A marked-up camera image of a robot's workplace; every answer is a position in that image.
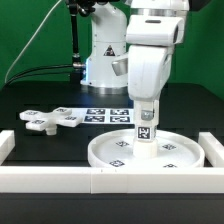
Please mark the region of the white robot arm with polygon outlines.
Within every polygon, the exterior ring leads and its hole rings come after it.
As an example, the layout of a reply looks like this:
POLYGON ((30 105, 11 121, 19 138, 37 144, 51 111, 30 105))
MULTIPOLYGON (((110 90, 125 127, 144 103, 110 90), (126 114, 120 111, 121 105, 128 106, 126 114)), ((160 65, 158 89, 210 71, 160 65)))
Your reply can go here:
POLYGON ((126 94, 133 109, 89 108, 86 123, 159 123, 159 98, 173 52, 184 40, 187 15, 211 0, 80 0, 91 16, 92 51, 81 85, 97 94, 126 94))

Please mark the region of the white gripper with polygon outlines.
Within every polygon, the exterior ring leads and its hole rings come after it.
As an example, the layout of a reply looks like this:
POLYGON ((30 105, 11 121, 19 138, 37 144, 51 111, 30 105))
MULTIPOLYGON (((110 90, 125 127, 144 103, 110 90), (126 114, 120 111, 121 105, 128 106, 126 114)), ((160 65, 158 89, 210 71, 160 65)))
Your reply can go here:
POLYGON ((183 36, 181 17, 131 16, 126 31, 129 50, 115 58, 112 68, 117 76, 128 75, 129 97, 136 100, 136 126, 158 125, 159 101, 155 99, 169 78, 174 47, 183 36))

